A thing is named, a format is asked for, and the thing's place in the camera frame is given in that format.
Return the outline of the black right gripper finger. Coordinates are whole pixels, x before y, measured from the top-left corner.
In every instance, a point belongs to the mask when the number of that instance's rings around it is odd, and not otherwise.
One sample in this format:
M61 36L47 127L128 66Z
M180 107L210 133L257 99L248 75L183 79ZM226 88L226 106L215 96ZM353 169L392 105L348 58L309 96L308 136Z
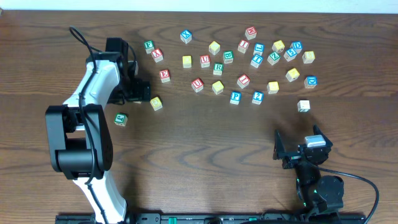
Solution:
M285 147L283 145L279 131L276 129L274 132L275 144L273 152L273 160L280 160L285 157Z
M324 140L326 140L326 136L322 133L322 131L316 124L313 125L313 134L320 135Z

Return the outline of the red E wooden block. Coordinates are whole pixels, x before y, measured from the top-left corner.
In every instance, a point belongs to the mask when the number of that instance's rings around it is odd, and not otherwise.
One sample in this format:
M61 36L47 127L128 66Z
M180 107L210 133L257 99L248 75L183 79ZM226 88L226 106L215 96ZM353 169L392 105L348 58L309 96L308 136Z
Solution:
M162 83L170 81L170 72L168 70L161 70L159 76Z

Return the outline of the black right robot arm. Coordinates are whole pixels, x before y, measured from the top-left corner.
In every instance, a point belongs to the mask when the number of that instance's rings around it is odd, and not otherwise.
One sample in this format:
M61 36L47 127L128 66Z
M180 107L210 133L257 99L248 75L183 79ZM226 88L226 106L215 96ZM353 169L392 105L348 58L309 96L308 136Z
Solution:
M337 212L343 208L344 182L335 175L321 175L319 165L328 159L333 143L316 125L313 135L294 151L286 151L278 130L274 133L273 159L282 161L283 169L294 169L296 189L305 208L315 214Z

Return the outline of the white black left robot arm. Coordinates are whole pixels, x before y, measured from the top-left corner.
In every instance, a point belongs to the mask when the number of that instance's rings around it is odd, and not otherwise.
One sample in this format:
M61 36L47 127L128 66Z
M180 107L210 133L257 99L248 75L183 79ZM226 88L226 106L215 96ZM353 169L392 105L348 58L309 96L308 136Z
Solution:
M108 38L103 52L87 58L86 73L72 96L45 112L53 169L79 186L95 211L57 222L134 223L110 171L113 144L104 115L108 104L150 100L150 83L135 77L138 64L128 59L130 49L125 40Z

